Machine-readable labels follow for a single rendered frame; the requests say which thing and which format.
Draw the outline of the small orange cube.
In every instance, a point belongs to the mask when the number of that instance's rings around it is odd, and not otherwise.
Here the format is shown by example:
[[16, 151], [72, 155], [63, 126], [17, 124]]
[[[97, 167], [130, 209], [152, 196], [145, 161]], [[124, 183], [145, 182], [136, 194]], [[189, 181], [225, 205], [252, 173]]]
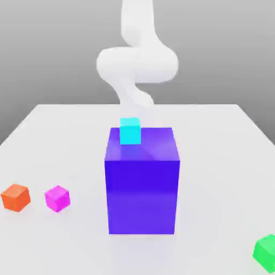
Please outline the small orange cube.
[[29, 189], [18, 184], [12, 184], [2, 192], [1, 198], [4, 208], [14, 212], [20, 212], [31, 202]]

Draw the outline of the large purple box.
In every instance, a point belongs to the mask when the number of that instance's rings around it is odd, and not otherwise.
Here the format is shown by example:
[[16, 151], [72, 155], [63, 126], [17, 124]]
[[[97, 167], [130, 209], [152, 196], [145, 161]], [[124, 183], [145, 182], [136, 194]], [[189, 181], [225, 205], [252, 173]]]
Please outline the large purple box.
[[180, 158], [171, 128], [142, 128], [141, 144], [110, 130], [105, 154], [110, 234], [175, 232]]

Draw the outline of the small magenta cube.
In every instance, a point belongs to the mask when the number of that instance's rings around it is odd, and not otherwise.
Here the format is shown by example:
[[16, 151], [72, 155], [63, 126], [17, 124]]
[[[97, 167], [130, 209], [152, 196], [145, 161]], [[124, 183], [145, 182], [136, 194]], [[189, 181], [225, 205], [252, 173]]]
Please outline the small magenta cube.
[[70, 205], [69, 191], [57, 185], [45, 193], [46, 205], [55, 212], [60, 212]]

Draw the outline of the small cyan cube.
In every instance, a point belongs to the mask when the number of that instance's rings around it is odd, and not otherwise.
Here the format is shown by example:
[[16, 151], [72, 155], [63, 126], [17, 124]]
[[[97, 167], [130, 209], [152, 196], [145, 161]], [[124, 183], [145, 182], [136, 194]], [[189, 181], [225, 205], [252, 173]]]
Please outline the small cyan cube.
[[139, 118], [120, 119], [120, 144], [141, 144], [141, 124]]

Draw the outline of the small green cube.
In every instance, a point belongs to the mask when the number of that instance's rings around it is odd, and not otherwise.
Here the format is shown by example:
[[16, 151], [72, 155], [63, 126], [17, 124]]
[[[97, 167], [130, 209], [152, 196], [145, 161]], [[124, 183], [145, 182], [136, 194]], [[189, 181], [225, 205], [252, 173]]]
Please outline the small green cube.
[[252, 256], [268, 273], [275, 272], [275, 235], [259, 239]]

